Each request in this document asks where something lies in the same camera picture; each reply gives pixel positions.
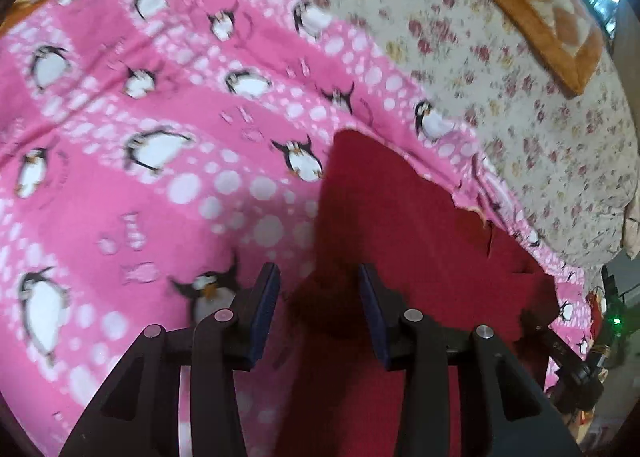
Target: red fabric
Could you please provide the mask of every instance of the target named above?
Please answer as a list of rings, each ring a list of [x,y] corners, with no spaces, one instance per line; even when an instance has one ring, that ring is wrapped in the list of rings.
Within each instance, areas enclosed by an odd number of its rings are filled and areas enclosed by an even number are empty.
[[[554,280],[514,239],[400,156],[353,131],[339,132],[325,170],[316,220],[316,271],[289,301],[306,327],[298,377],[274,455],[391,457],[402,405],[402,373],[372,353],[356,280],[372,262],[410,307],[444,326],[486,323],[510,344],[522,309],[558,315]],[[543,383],[546,358],[526,351]],[[451,453],[460,453],[455,372],[450,373]]]

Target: metal screw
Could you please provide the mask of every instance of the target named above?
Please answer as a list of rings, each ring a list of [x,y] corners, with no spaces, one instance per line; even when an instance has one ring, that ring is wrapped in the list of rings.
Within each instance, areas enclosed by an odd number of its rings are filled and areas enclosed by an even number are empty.
[[[147,338],[155,338],[162,332],[162,328],[159,325],[147,325],[145,330],[142,331]]]
[[[404,317],[410,322],[420,322],[424,315],[417,309],[407,309],[404,311]]]
[[[220,309],[219,311],[216,311],[213,318],[221,323],[228,322],[229,320],[233,320],[234,312],[231,309]]]
[[[476,328],[476,334],[480,338],[488,340],[489,338],[494,337],[494,330],[491,329],[491,327],[489,327],[488,325],[479,325],[478,328]]]

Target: wrinkled fabric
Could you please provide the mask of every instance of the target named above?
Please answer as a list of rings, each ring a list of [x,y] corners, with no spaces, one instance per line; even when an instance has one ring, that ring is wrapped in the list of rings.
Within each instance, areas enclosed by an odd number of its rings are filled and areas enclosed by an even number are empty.
[[[638,141],[604,53],[580,97],[567,97],[492,0],[313,0],[357,25],[476,127],[531,225],[588,271],[620,250],[638,180]]]
[[[588,336],[583,272],[532,230],[473,127],[317,5],[50,0],[0,58],[0,390],[47,456],[146,325],[189,324],[185,296],[225,307],[267,261],[284,297],[308,276],[337,130],[515,238],[572,303],[554,328]],[[264,361],[236,379],[253,453],[273,448],[300,358],[283,303]],[[186,404],[180,433],[187,451]]]

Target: pink blanket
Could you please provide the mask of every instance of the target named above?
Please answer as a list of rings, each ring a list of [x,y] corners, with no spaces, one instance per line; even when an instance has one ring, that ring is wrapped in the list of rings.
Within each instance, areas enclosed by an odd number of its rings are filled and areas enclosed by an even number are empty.
[[[52,0],[0,60],[0,391],[46,456],[146,325],[228,306],[266,261],[284,292],[310,274],[322,163],[346,127],[516,236],[556,277],[554,327],[586,351],[582,272],[529,227],[474,130],[309,2]],[[236,377],[250,457],[270,453],[297,366],[283,308]],[[187,451],[185,405],[181,420]]]

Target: floral bedsheet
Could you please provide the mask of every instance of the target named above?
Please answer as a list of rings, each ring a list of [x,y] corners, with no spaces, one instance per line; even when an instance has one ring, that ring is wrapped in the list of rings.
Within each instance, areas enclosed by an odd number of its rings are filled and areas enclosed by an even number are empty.
[[[313,2],[366,28],[438,110],[477,127],[530,223],[565,260],[588,269],[612,259],[639,158],[608,54],[584,94],[568,98],[492,0]]]

